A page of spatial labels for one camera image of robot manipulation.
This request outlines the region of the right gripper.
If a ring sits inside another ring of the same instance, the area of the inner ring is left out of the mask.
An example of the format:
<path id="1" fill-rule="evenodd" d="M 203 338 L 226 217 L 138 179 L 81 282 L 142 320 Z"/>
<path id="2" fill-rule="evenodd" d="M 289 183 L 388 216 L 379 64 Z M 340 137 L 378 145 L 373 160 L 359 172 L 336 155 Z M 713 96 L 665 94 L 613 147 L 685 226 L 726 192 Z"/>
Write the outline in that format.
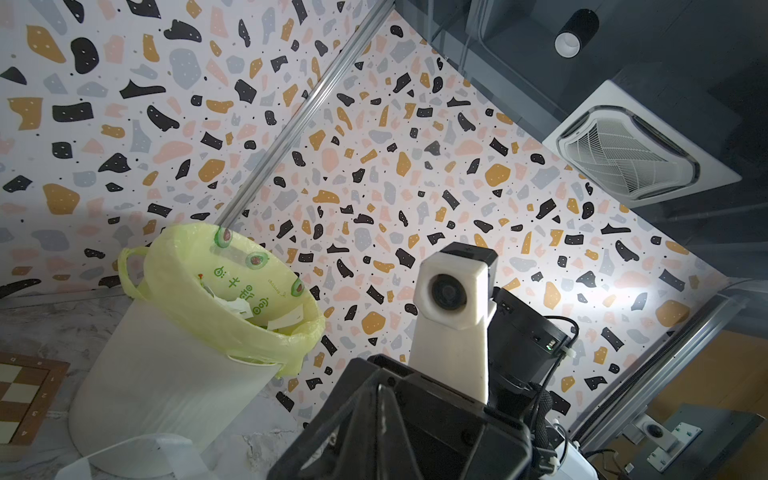
<path id="1" fill-rule="evenodd" d="M 385 355 L 352 360 L 271 479 L 516 479 L 519 420 Z"/>

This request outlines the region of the blue white bag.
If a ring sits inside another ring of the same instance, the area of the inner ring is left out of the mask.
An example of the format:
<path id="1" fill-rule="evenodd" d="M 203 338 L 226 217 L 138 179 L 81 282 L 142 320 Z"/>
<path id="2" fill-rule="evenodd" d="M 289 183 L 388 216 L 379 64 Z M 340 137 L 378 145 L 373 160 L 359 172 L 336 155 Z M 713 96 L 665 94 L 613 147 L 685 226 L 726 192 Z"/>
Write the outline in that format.
<path id="1" fill-rule="evenodd" d="M 83 456 L 60 469 L 55 479 L 91 479 L 91 464 L 130 479 L 168 474 L 175 479 L 218 479 L 190 439 L 168 433 L 129 438 Z"/>

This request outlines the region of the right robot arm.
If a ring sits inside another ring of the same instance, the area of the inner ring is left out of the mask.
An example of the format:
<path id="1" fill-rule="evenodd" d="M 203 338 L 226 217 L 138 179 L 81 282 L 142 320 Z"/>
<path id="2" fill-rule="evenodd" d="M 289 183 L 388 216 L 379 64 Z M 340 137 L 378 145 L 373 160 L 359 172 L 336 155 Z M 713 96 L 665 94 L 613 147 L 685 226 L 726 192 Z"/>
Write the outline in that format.
<path id="1" fill-rule="evenodd" d="M 272 479 L 594 479 L 546 386 L 579 331 L 495 288 L 489 396 L 382 354 L 352 360 Z"/>

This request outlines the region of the yellow-green bin liner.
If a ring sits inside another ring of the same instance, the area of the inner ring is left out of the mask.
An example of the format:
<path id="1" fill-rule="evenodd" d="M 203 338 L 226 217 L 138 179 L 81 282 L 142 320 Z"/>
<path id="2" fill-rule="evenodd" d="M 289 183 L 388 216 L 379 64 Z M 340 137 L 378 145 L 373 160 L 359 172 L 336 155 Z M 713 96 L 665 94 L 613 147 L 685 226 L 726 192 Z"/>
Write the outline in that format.
<path id="1" fill-rule="evenodd" d="M 207 223 L 166 228 L 117 259 L 124 292 L 234 360 L 295 376 L 325 317 L 302 279 L 254 240 Z"/>

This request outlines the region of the white trash bin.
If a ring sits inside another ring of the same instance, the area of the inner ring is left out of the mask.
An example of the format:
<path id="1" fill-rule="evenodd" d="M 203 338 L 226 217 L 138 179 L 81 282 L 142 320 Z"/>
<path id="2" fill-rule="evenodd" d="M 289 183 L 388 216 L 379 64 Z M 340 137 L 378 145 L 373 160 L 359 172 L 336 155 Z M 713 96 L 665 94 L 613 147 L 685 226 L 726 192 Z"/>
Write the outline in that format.
<path id="1" fill-rule="evenodd" d="M 135 300 L 75 395 L 70 437 L 83 456 L 154 433 L 203 451 L 278 370 L 234 360 Z"/>

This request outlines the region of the wooden chess board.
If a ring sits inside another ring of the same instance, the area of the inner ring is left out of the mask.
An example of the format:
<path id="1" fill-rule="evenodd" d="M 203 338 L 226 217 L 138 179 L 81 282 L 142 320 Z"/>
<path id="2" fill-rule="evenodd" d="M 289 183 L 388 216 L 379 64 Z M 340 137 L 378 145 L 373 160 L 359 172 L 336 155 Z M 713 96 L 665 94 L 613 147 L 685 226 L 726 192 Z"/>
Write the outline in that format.
<path id="1" fill-rule="evenodd" d="M 20 459 L 33 443 L 70 364 L 1 353 L 1 460 Z"/>

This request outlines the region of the square ceiling air vent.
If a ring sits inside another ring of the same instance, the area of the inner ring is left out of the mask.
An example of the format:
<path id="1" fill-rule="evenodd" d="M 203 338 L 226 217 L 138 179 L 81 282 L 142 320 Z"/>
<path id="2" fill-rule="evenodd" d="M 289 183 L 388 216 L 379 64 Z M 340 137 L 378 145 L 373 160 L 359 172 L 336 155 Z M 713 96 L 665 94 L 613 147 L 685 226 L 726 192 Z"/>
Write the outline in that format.
<path id="1" fill-rule="evenodd" d="M 742 179 L 611 80 L 543 144 L 631 209 Z"/>

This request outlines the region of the black ceiling spotlight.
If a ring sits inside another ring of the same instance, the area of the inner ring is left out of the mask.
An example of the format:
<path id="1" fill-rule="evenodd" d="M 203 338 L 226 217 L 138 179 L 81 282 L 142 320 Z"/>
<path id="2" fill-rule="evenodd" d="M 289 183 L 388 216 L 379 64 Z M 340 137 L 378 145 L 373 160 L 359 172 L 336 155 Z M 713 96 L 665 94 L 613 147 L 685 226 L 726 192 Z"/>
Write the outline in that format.
<path id="1" fill-rule="evenodd" d="M 599 27 L 599 17 L 593 10 L 577 10 L 554 39 L 556 53 L 565 59 L 576 57 L 596 35 Z"/>

